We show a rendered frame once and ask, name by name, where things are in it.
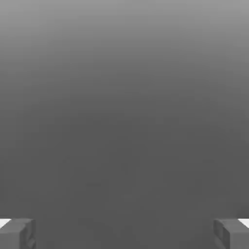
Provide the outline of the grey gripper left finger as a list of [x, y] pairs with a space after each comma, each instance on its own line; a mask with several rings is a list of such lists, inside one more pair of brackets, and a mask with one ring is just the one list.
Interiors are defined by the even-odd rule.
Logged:
[[0, 228], [0, 249], [36, 249], [36, 220], [10, 219]]

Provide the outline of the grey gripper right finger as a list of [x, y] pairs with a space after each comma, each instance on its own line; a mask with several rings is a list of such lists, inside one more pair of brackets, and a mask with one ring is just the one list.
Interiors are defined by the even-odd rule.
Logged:
[[249, 249], [249, 218], [215, 219], [213, 233], [217, 249]]

